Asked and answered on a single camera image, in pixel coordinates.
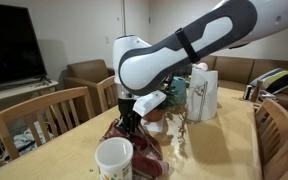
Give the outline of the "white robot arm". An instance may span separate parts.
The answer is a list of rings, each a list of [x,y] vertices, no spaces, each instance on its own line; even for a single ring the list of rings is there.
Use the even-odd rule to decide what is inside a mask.
[[[134,133],[166,95],[160,84],[177,70],[218,50],[239,48],[288,28],[288,0],[222,0],[212,11],[150,45],[135,35],[117,38],[113,64],[120,120]]]

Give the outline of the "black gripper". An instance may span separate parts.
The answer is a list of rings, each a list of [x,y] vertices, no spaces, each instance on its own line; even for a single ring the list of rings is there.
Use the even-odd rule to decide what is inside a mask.
[[[141,120],[141,116],[133,110],[134,104],[135,101],[132,99],[118,100],[120,119],[115,127],[124,135],[134,133]]]

